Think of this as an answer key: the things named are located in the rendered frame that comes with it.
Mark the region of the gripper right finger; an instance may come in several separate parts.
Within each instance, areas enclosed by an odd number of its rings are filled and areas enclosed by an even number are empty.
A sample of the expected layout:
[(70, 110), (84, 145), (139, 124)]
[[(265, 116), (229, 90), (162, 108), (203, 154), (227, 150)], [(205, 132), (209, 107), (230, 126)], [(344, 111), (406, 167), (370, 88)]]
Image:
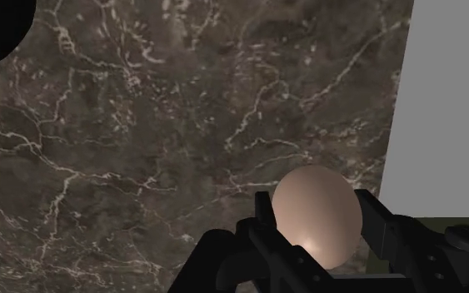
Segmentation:
[(356, 189), (362, 237), (390, 272), (412, 281), (416, 293), (469, 293), (469, 225), (443, 233), (391, 213), (371, 192)]

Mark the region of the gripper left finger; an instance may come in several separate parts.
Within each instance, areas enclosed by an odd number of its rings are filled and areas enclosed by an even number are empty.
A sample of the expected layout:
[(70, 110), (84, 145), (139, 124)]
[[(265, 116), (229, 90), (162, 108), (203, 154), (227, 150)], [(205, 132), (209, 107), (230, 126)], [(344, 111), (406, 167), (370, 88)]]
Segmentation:
[(258, 293), (328, 293), (332, 277), (277, 230), (269, 193), (255, 193), (255, 216), (235, 232), (205, 232), (167, 293), (236, 293), (251, 281)]

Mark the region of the beige egg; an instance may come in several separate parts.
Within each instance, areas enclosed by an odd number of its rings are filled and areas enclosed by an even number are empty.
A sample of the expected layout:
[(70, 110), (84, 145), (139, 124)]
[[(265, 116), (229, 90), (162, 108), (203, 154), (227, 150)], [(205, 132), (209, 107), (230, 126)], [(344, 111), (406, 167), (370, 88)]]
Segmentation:
[(287, 173), (272, 195), (277, 229), (303, 247), (323, 268), (348, 261), (362, 231), (362, 209), (346, 178), (324, 166)]

